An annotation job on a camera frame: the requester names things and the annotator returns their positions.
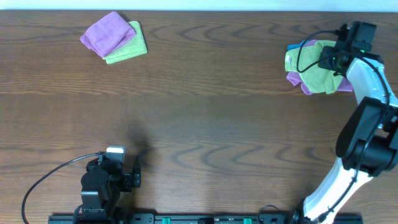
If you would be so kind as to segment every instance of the folded green cloth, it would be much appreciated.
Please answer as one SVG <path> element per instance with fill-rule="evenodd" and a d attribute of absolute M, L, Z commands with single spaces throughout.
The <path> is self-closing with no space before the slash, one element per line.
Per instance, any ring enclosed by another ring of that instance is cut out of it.
<path fill-rule="evenodd" d="M 316 62 L 324 46 L 334 47 L 335 41 L 318 40 L 313 46 L 303 47 L 300 55 L 300 63 L 298 67 L 303 70 L 313 62 Z M 285 56 L 285 69 L 287 72 L 297 72 L 297 55 L 299 48 L 290 50 Z M 300 77 L 308 89 L 313 93 L 327 94 L 334 93 L 340 86 L 343 77 L 341 75 L 334 76 L 331 70 L 323 69 L 314 65 L 307 71 L 300 73 Z"/>
<path fill-rule="evenodd" d="M 103 59 L 106 60 L 107 64 L 120 62 L 122 60 L 130 59 L 148 53 L 139 22 L 131 21 L 129 22 L 129 24 L 136 31 L 136 36 L 133 37 L 129 42 L 124 44 L 122 47 L 103 57 Z"/>

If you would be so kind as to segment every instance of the brown wooden surface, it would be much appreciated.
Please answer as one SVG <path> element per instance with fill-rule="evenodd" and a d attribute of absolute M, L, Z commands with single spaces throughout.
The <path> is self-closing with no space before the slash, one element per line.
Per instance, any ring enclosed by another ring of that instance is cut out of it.
<path fill-rule="evenodd" d="M 49 170 L 110 144 L 141 155 L 142 187 L 124 206 L 293 209 L 330 170 L 356 107 L 353 93 L 305 96 L 285 79 L 286 46 L 316 30 L 377 24 L 374 51 L 398 90 L 397 14 L 124 11 L 142 24 L 149 53 L 107 65 L 79 40 L 107 13 L 0 11 L 0 223 L 22 223 L 24 194 Z M 87 161 L 31 193 L 31 223 L 81 204 Z M 395 223 L 397 185 L 397 170 L 385 172 L 343 210 Z"/>

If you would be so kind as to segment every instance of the folded purple cloth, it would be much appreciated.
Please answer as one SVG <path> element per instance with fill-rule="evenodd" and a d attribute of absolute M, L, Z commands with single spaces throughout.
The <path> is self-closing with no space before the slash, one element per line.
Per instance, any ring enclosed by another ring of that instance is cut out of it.
<path fill-rule="evenodd" d="M 135 35 L 136 31 L 118 13 L 111 12 L 89 27 L 80 40 L 100 57 L 105 57 Z"/>
<path fill-rule="evenodd" d="M 286 76 L 286 79 L 291 82 L 294 86 L 301 83 L 301 89 L 306 95 L 312 95 L 313 93 L 308 89 L 308 87 L 304 84 L 303 80 L 300 77 L 300 74 L 297 72 L 289 72 Z M 340 85 L 337 88 L 337 91 L 353 91 L 353 86 L 346 79 L 343 78 Z"/>

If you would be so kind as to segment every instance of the pile of cloth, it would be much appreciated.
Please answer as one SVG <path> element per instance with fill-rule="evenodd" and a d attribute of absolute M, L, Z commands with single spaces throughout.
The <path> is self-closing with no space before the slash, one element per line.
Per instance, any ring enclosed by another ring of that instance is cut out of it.
<path fill-rule="evenodd" d="M 285 70 L 288 72 L 286 79 L 293 85 L 301 84 L 301 89 L 306 95 L 314 93 L 334 93 L 335 91 L 353 91 L 351 83 L 341 75 L 334 76 L 334 71 L 323 69 L 314 65 L 303 73 L 297 72 L 297 56 L 300 46 L 293 44 L 287 47 L 285 56 Z M 299 68 L 303 70 L 320 57 L 324 46 L 334 47 L 335 41 L 310 40 L 305 43 L 300 55 Z"/>
<path fill-rule="evenodd" d="M 90 26 L 80 40 L 107 64 L 148 52 L 139 22 L 126 22 L 117 12 Z"/>

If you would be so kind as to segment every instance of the green towel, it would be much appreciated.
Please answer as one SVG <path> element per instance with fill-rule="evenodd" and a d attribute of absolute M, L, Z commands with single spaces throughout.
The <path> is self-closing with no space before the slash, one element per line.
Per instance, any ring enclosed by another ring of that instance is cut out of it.
<path fill-rule="evenodd" d="M 116 49 L 114 52 L 103 57 L 107 64 L 120 62 L 122 60 L 148 53 L 139 22 L 131 21 L 129 23 L 136 31 L 136 36 L 120 48 Z"/>
<path fill-rule="evenodd" d="M 324 46 L 334 47 L 335 41 L 318 40 L 313 46 L 303 47 L 300 55 L 300 63 L 298 67 L 303 70 L 313 62 L 319 59 Z M 287 72 L 297 72 L 297 55 L 300 48 L 290 50 L 285 56 L 285 69 Z M 334 76 L 331 70 L 323 69 L 314 65 L 307 71 L 300 73 L 300 77 L 308 89 L 313 93 L 326 94 L 334 93 L 340 86 L 343 79 L 341 75 Z"/>

